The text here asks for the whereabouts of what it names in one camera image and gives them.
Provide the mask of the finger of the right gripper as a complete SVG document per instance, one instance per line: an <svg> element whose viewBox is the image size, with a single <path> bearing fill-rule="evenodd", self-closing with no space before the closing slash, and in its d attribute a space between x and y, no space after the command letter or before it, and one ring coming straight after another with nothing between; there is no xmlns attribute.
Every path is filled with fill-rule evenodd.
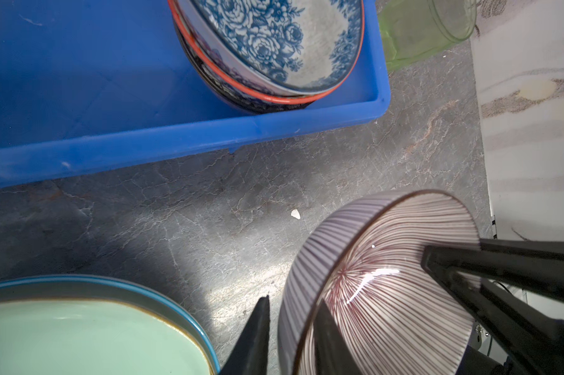
<svg viewBox="0 0 564 375"><path fill-rule="evenodd" d="M497 282L564 303L564 242L483 239L480 249L425 247L421 267L526 374L564 374L564 320L547 317Z"/></svg>

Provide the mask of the green floral plate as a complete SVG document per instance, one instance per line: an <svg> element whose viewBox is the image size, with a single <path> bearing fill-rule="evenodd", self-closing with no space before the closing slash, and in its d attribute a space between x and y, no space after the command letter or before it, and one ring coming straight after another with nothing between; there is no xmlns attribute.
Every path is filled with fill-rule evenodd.
<svg viewBox="0 0 564 375"><path fill-rule="evenodd" d="M0 374L216 374L197 320L129 281L49 275L0 282Z"/></svg>

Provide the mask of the pink glass small plate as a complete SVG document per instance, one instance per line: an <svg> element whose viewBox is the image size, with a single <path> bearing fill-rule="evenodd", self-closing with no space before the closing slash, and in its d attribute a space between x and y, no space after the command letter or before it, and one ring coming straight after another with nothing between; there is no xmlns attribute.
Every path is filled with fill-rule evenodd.
<svg viewBox="0 0 564 375"><path fill-rule="evenodd" d="M312 325L320 303L362 373L456 373L474 319L422 268L428 245L480 249L471 213L447 192L380 192L328 216L286 279L281 373L315 373Z"/></svg>

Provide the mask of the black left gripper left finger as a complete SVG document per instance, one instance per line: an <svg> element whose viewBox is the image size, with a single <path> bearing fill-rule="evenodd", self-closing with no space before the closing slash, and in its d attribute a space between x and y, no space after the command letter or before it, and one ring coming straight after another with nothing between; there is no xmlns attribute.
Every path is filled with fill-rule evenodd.
<svg viewBox="0 0 564 375"><path fill-rule="evenodd" d="M220 375L267 373L269 356L270 301L261 297L255 305Z"/></svg>

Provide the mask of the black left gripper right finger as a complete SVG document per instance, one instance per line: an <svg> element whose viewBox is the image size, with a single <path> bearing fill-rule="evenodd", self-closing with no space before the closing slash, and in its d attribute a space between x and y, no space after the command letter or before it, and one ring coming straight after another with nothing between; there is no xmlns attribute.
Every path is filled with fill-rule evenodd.
<svg viewBox="0 0 564 375"><path fill-rule="evenodd" d="M362 373L324 300L319 303L313 322L313 337L317 375Z"/></svg>

